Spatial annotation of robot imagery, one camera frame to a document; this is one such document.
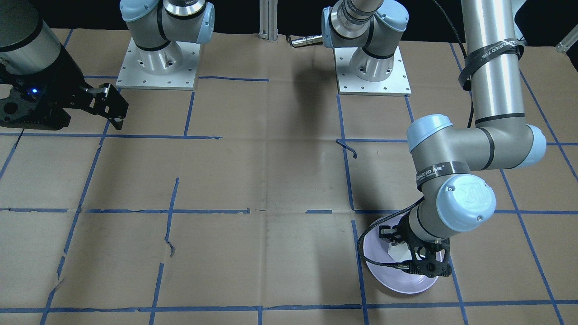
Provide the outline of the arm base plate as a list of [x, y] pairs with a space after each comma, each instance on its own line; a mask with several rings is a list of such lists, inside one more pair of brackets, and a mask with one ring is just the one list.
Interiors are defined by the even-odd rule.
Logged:
[[196, 88], [202, 46], [171, 42], [157, 51], [140, 49], [130, 40], [118, 73], [117, 87], [144, 90], [186, 90]]
[[[404, 96], [411, 94], [409, 79], [402, 59], [399, 47], [396, 48], [392, 69], [382, 69], [380, 66], [367, 70], [363, 66], [354, 68], [352, 58], [356, 48], [334, 49], [335, 70], [338, 78], [339, 94], [348, 95], [386, 95]], [[359, 74], [368, 72], [370, 75], [374, 71], [382, 70], [387, 73], [387, 78], [382, 81], [369, 81], [359, 77]]]

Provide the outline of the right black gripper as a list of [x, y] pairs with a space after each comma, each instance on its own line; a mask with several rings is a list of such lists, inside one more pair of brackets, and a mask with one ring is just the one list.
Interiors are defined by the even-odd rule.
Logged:
[[49, 103], [62, 109], [80, 109], [109, 120], [117, 130], [122, 130], [128, 103], [110, 83], [92, 87], [85, 82], [80, 68], [70, 54], [61, 47], [59, 56], [50, 66], [34, 74], [16, 75], [1, 64], [1, 83], [16, 90], [41, 87], [50, 97]]

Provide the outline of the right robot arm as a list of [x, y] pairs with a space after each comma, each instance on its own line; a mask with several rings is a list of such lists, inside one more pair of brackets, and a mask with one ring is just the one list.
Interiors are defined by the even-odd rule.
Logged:
[[[178, 42], [209, 43], [215, 8], [206, 0], [122, 0], [128, 26], [147, 74], [168, 74], [183, 64]], [[58, 131], [70, 125], [66, 109], [99, 115], [121, 130], [128, 102], [110, 83], [93, 87], [28, 0], [1, 2], [1, 126]]]

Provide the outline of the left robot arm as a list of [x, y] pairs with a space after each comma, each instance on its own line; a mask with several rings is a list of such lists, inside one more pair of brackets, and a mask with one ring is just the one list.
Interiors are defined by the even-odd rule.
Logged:
[[538, 163], [546, 150], [541, 130], [526, 121], [509, 0], [463, 0], [465, 66], [458, 82], [471, 92], [474, 127], [455, 128], [434, 114], [415, 120], [407, 142], [422, 198], [376, 220], [359, 237], [359, 257], [413, 275], [449, 276], [450, 238], [488, 221], [493, 189], [472, 171]]

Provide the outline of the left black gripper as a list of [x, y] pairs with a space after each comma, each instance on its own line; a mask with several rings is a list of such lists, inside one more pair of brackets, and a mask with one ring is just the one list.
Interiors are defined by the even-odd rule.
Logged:
[[[436, 253], [438, 251], [445, 250], [446, 256], [448, 256], [449, 249], [450, 249], [450, 241], [449, 239], [442, 239], [440, 242], [425, 242], [410, 228], [410, 218], [409, 213], [406, 213], [402, 216], [399, 223], [396, 226], [388, 226], [388, 225], [380, 225], [378, 226], [378, 235], [380, 239], [384, 239], [385, 241], [392, 243], [393, 245], [399, 243], [406, 243], [409, 247], [410, 252], [420, 250], [420, 247], [425, 248], [427, 251], [432, 253]], [[408, 269], [408, 265], [405, 263], [379, 263], [381, 266], [385, 267], [392, 267], [396, 269], [401, 269], [402, 271]]]

